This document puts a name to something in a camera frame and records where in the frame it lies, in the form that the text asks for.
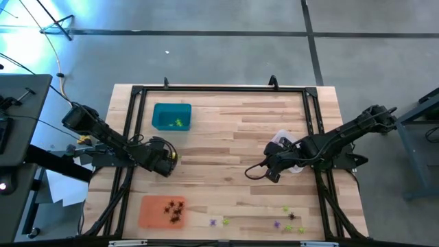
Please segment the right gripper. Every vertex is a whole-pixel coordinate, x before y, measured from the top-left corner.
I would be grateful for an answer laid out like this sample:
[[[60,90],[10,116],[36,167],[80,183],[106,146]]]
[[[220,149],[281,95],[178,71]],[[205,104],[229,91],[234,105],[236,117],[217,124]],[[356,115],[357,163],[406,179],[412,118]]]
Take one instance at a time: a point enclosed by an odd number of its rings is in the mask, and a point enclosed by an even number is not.
[[[277,169],[279,172],[284,169],[290,172],[301,172],[304,169],[304,167],[300,166],[300,161],[298,160],[304,158],[304,156],[299,152],[298,148],[284,147],[291,145],[291,141],[286,137],[281,137],[278,143],[269,142],[263,152],[266,157],[266,166],[269,169],[267,171],[267,178],[273,183],[277,183],[281,175],[271,169]]]

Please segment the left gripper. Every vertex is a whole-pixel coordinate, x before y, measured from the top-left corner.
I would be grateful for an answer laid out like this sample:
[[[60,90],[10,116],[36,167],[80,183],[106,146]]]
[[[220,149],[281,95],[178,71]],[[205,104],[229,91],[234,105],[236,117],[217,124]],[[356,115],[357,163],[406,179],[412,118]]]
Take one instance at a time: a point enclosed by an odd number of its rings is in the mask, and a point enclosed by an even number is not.
[[[175,147],[161,137],[152,137],[143,145],[147,151],[139,161],[139,166],[149,172],[169,177],[178,162]]]

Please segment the clear plastic bin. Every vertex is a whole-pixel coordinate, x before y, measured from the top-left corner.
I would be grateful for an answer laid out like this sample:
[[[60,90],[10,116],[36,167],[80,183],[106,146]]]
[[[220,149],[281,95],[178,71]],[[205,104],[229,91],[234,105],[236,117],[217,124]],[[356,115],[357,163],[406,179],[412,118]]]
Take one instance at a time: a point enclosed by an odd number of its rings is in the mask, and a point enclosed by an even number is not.
[[[297,138],[295,136],[293,136],[290,132],[282,129],[282,130],[279,130],[274,135],[274,137],[271,139],[271,142],[274,142],[274,143],[280,145],[281,144],[280,140],[282,137],[285,137],[288,141],[290,141],[292,143],[297,141]],[[303,167],[299,167],[299,166],[295,165],[293,167],[288,168],[287,170],[293,174],[298,174],[298,173],[301,173],[301,171],[303,170]]]

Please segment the teal plastic bin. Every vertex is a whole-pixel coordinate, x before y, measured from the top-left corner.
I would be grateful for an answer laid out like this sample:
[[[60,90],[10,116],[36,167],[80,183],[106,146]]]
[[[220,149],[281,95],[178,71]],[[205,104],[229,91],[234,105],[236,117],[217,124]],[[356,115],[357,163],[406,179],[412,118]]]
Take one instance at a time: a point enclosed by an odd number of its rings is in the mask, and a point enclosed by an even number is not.
[[[183,127],[177,126],[176,119],[180,119]],[[191,127],[191,105],[157,103],[154,106],[152,125],[160,131],[188,131]]]

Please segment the orange plastic bin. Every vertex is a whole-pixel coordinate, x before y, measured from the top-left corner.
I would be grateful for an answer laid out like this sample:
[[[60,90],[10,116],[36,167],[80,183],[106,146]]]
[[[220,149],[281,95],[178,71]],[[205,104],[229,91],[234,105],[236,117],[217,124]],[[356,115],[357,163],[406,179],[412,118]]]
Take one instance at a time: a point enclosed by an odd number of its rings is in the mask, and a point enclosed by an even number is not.
[[[173,200],[174,207],[168,203]],[[178,202],[184,202],[182,209],[182,218],[177,224],[170,222],[171,217],[175,216],[174,210],[178,208]],[[143,196],[139,211],[138,225],[140,228],[153,229],[182,229],[185,226],[186,198],[182,196]],[[170,207],[169,213],[164,213],[164,208]]]

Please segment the white label strip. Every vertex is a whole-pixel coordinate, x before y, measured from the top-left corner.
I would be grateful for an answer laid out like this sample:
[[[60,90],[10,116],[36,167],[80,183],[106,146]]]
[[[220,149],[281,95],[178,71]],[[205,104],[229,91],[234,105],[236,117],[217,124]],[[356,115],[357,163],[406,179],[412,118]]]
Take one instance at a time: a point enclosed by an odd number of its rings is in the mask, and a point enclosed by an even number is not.
[[[300,243],[300,247],[340,247],[340,246],[337,242],[305,241]]]
[[[137,247],[146,246],[147,244],[148,240],[146,239],[126,239],[109,241],[108,247]]]

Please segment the white paper sheet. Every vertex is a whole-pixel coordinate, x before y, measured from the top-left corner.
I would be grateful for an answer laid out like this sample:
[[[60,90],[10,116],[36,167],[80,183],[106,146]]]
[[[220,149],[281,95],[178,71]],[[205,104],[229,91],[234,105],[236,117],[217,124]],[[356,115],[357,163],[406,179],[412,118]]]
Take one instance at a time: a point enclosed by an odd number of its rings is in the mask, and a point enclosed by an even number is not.
[[[49,191],[53,202],[62,202],[64,207],[84,202],[88,194],[88,182],[46,171]]]

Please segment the black diagonal bar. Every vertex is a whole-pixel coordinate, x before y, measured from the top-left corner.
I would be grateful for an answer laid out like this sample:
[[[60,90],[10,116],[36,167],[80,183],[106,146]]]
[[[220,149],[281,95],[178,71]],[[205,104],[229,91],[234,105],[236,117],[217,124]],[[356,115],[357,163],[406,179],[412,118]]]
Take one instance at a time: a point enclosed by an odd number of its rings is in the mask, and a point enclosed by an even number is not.
[[[38,148],[34,145],[30,145],[25,155],[26,163],[35,163],[45,169],[53,172],[58,172],[64,176],[81,180],[83,182],[89,182],[92,178],[93,172],[85,167],[75,164],[73,161],[68,161],[65,158],[61,158]]]

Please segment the blue-grey metal table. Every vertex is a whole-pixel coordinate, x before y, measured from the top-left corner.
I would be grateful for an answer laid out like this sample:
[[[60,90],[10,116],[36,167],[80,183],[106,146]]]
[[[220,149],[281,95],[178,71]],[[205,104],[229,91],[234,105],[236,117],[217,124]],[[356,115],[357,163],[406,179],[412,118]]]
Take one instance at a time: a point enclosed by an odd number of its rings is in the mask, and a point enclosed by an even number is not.
[[[407,130],[408,125],[439,124],[439,119],[417,121],[425,113],[437,108],[439,108],[439,87],[421,97],[418,100],[418,105],[400,116],[395,123],[396,130],[409,157],[410,165],[420,181],[420,189],[403,194],[406,201],[439,196],[439,186],[434,185],[428,164],[422,160],[421,152],[415,148],[415,142],[410,138]]]

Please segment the grey desk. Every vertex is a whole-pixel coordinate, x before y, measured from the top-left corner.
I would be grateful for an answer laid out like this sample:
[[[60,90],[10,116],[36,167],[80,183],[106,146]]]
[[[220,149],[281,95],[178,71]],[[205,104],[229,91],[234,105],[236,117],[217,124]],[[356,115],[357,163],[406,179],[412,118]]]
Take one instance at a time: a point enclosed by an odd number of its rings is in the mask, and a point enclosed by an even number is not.
[[[0,110],[0,119],[12,119],[11,130],[0,154],[0,167],[14,167],[23,162],[51,81],[52,76],[48,74],[0,74],[0,96],[13,97],[21,102],[20,106],[12,105],[5,112]]]

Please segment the dark desk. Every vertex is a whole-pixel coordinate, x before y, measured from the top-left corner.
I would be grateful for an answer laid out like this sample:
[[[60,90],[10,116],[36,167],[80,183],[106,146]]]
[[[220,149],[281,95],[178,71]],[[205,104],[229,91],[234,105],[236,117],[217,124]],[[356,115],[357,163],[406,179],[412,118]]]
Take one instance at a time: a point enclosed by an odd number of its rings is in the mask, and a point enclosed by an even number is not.
[[[14,241],[37,167],[34,163],[25,163],[9,170],[16,174],[17,187],[10,195],[0,194],[0,244]]]

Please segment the black computer mouse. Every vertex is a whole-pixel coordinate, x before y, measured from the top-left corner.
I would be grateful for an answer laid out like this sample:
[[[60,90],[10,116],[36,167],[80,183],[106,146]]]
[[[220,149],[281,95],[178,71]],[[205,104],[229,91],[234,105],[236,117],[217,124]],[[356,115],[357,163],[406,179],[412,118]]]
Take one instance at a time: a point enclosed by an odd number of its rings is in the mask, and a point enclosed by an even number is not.
[[[10,195],[17,187],[16,174],[0,174],[0,194]]]

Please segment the black desk clamp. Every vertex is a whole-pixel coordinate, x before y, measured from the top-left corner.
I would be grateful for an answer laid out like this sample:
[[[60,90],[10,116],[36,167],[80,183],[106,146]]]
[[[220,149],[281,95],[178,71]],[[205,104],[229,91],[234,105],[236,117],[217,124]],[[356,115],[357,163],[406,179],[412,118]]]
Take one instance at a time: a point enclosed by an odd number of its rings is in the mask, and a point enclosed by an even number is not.
[[[0,95],[0,111],[6,111],[11,106],[20,106],[22,104],[22,100],[28,95],[35,95],[36,93],[30,88],[25,89],[26,92],[18,97],[3,97]]]

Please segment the black stand base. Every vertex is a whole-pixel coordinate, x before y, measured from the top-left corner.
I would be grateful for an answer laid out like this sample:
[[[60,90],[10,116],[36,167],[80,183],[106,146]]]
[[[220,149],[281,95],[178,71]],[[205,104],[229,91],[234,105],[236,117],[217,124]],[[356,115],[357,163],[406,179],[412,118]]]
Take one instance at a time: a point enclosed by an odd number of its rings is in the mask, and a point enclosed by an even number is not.
[[[36,0],[39,6],[45,11],[47,16],[52,20],[52,23],[44,28],[40,28],[39,33],[40,34],[61,34],[63,35],[68,41],[72,41],[73,38],[70,36],[70,28],[69,27],[63,27],[62,25],[66,21],[70,21],[70,24],[73,23],[73,20],[75,18],[74,15],[70,14],[68,16],[65,16],[62,19],[56,20],[52,14],[49,12],[49,10],[43,5],[43,3],[40,0]],[[56,29],[57,32],[49,32],[50,29]]]

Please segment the black aluminium table frame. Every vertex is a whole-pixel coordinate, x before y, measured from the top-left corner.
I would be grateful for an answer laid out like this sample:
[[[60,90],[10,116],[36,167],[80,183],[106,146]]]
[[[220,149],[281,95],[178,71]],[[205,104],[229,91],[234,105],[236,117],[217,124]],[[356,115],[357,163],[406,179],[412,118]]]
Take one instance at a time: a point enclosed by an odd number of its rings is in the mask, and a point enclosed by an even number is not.
[[[160,131],[152,125],[157,103],[190,104],[188,131]],[[137,168],[128,201],[116,207],[126,219],[122,235],[144,239],[321,240],[324,237],[314,172],[283,172],[278,183],[263,177],[258,163],[267,142],[286,130],[296,138],[331,130],[342,123],[335,89],[303,86],[273,90],[267,86],[189,86],[148,88],[132,94],[132,85],[114,87],[107,123],[122,132],[127,112],[140,122],[144,137],[166,139],[182,155],[171,176]],[[182,229],[140,228],[143,196],[186,198]],[[290,220],[293,212],[296,219]],[[222,221],[229,219],[229,225]],[[209,226],[209,220],[217,220]],[[274,222],[281,223],[280,228]],[[285,226],[292,225],[291,231]]]

